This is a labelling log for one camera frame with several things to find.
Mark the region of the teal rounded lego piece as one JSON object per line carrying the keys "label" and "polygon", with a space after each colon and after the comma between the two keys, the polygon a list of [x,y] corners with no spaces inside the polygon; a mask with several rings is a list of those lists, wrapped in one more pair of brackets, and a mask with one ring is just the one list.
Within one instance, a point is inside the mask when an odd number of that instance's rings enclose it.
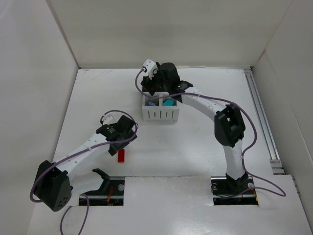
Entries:
{"label": "teal rounded lego piece", "polygon": [[177,102],[174,99],[164,99],[162,102],[162,106],[164,107],[175,107],[176,105]]}

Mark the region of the red long lego brick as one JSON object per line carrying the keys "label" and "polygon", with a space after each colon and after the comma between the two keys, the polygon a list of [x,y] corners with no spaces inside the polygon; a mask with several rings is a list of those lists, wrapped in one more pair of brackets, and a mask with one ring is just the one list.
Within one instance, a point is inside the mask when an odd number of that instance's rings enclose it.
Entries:
{"label": "red long lego brick", "polygon": [[120,149],[118,151],[117,162],[118,163],[124,163],[125,162],[125,150],[124,149]]}

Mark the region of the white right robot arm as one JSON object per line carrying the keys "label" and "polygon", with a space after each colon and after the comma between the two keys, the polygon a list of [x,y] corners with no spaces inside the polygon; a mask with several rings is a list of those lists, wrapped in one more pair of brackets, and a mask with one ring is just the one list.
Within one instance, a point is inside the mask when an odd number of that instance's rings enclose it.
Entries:
{"label": "white right robot arm", "polygon": [[140,84],[148,97],[166,92],[169,98],[195,108],[214,122],[214,136],[224,149],[228,187],[233,194],[239,193],[248,174],[242,163],[246,126],[238,106],[220,98],[206,98],[193,84],[180,79],[173,63],[159,64],[147,59],[142,71],[146,76]]}

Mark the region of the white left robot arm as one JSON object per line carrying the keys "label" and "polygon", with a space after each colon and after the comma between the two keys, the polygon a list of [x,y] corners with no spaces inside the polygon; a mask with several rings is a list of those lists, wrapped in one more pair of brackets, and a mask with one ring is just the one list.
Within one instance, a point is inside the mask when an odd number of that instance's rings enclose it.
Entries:
{"label": "white left robot arm", "polygon": [[101,126],[80,147],[57,162],[43,161],[37,170],[30,197],[42,202],[52,211],[60,211],[72,196],[90,191],[104,193],[111,178],[100,167],[91,167],[98,157],[114,156],[129,145],[137,135],[132,117],[122,115],[115,120],[103,116]]}

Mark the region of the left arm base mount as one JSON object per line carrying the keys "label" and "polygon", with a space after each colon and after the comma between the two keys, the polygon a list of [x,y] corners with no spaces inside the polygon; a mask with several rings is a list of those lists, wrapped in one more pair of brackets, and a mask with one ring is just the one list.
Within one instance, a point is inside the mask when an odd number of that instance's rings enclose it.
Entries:
{"label": "left arm base mount", "polygon": [[88,191],[90,206],[123,206],[125,177],[109,177],[98,190]]}

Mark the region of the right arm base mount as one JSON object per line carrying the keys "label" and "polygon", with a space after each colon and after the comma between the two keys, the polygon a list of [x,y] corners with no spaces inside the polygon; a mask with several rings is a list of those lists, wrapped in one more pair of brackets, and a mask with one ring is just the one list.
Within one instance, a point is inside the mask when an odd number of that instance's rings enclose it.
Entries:
{"label": "right arm base mount", "polygon": [[246,183],[238,189],[232,189],[228,184],[226,177],[211,177],[211,192],[213,194],[214,206],[237,206],[237,205],[255,205],[258,206],[256,191],[247,190],[254,187],[252,177],[248,177]]}

